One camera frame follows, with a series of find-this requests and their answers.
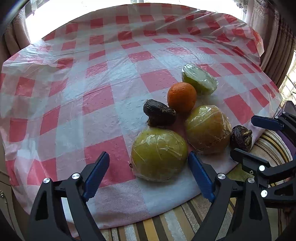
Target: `yellow-green fruit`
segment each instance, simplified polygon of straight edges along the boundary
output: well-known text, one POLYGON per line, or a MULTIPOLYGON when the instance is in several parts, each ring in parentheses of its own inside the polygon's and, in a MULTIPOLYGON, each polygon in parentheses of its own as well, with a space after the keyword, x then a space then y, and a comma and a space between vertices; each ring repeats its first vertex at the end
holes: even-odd
POLYGON ((223 151, 230 139, 231 124, 215 105, 202 105, 185 121, 188 142, 203 154, 223 151))
POLYGON ((150 181, 165 181, 179 173, 187 156, 187 145, 181 136, 153 127, 136 137, 131 150, 134 174, 150 181))
POLYGON ((182 81, 191 84, 197 95, 211 95, 218 86, 218 81, 215 77, 193 64, 185 64, 183 66, 182 81))

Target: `orange fruit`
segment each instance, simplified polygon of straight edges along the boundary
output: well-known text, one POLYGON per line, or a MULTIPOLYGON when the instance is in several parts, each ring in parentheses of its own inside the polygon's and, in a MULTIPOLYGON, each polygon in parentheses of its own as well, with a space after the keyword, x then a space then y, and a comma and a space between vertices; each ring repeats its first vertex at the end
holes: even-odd
POLYGON ((194 107, 196 97, 196 90, 191 84, 176 83, 168 91, 168 106, 177 113, 186 114, 194 107))

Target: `plastic tablecloth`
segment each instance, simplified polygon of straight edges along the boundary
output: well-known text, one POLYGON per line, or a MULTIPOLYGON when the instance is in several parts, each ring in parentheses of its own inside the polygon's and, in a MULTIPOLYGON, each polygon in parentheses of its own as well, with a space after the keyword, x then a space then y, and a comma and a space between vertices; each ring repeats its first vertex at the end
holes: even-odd
MULTIPOLYGON (((263 132, 251 117, 273 116, 281 96, 259 67, 261 37, 226 14, 171 4, 101 9, 54 30, 8 59, 2 68, 0 131, 10 181, 29 213, 45 177, 67 179, 102 151, 110 167, 88 207, 100 228, 143 220, 200 193, 188 167, 165 183, 136 178, 131 146, 146 127, 147 99, 167 103, 186 63, 216 77, 218 89, 200 96, 232 126, 263 132)), ((184 136, 182 125, 176 131, 184 136)), ((217 172, 236 163, 224 153, 203 156, 217 172)), ((66 217, 71 221, 66 200, 66 217)))

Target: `tablecloth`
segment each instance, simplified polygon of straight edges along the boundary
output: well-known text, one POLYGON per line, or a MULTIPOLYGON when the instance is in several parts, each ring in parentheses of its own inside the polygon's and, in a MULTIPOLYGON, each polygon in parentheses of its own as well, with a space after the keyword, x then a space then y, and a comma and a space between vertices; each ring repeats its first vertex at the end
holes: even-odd
MULTIPOLYGON (((131 145, 148 119, 143 104, 167 103, 182 66, 196 64, 219 81, 197 105, 217 105, 232 126, 252 129, 254 142, 263 130, 251 117, 271 117, 281 102, 259 67, 262 52, 261 37, 230 15, 150 3, 90 12, 19 51, 0 78, 0 132, 18 201, 30 212, 45 177, 67 179, 102 151, 110 167, 87 203, 100 228, 147 219, 193 198, 200 191, 187 166, 165 183, 133 175, 131 145)), ((184 136, 182 127, 176 130, 184 136)), ((228 148, 202 160, 217 172, 236 165, 228 148)))

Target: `brown striped cloth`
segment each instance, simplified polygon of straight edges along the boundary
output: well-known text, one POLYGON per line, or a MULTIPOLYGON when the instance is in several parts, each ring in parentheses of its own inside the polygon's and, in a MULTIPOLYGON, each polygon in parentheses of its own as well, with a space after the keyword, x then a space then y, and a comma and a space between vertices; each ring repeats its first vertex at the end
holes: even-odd
MULTIPOLYGON (((273 131, 266 130, 255 142, 250 153, 268 160, 277 166, 292 160, 287 146, 273 131)), ((252 176, 237 165, 228 173, 234 180, 245 181, 252 176)), ((217 239, 223 238, 232 218, 236 199, 229 201, 226 216, 217 239)), ((210 202, 198 195, 182 205, 153 218, 111 229, 101 229, 107 241, 190 241, 200 227, 210 208, 210 202)), ((268 208, 272 240, 275 240, 287 224, 283 210, 268 208)))

